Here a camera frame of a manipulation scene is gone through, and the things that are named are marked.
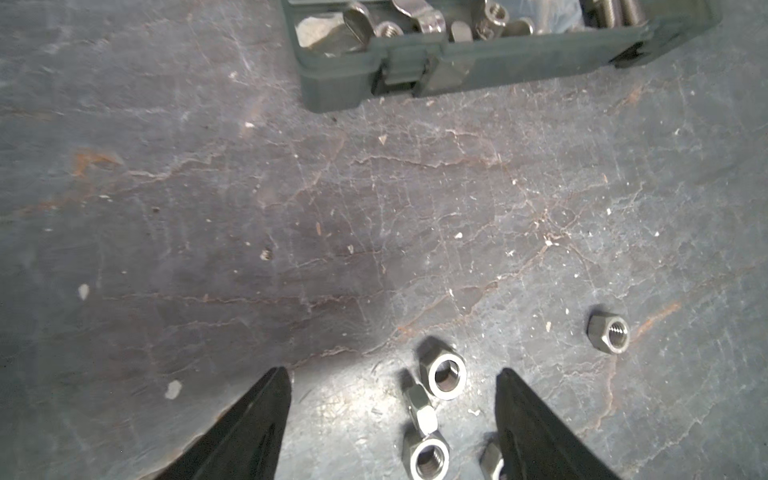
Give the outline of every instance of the internal thread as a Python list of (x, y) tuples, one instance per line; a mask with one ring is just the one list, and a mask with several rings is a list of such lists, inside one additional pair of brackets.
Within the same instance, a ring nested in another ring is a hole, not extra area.
[(620, 349), (627, 342), (627, 328), (620, 323), (612, 323), (608, 328), (608, 341)]
[(384, 30), (382, 30), (382, 37), (392, 38), (396, 37), (398, 35), (397, 28), (387, 25), (384, 27)]
[(455, 389), (460, 379), (458, 365), (452, 360), (442, 362), (435, 370), (435, 383), (443, 392), (451, 392)]
[(504, 17), (507, 14), (507, 12), (504, 10), (504, 7), (498, 3), (494, 3), (488, 7), (488, 11), (491, 12), (491, 15), (493, 15), (496, 20), (504, 20)]
[(437, 478), (445, 464), (445, 456), (438, 447), (430, 445), (423, 449), (416, 458), (416, 471), (424, 480)]

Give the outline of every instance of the stone surface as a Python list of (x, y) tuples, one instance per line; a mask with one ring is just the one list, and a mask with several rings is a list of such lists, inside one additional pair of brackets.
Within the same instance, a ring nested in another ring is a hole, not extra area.
[(283, 364), (277, 478), (405, 478), (427, 335), (469, 368), (448, 478), (503, 366), (624, 478), (768, 476), (766, 5), (644, 68), (316, 115), (274, 2), (0, 3), (0, 477), (150, 478)]

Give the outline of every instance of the green plastic box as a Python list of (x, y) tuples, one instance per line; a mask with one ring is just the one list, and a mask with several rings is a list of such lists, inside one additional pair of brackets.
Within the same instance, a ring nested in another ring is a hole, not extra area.
[[(415, 97), (467, 91), (544, 78), (584, 74), (603, 65), (644, 65), (717, 25), (720, 0), (640, 0), (648, 22), (562, 34), (450, 42), (447, 35), (412, 33), (373, 38), (365, 51), (336, 57), (301, 48), (295, 25), (303, 18), (341, 12), (345, 2), (280, 0), (298, 62), (304, 105), (310, 111), (354, 108), (393, 93)], [(471, 21), (471, 0), (431, 0), (446, 23)], [(410, 19), (391, 2), (366, 2), (377, 19), (411, 31)]]

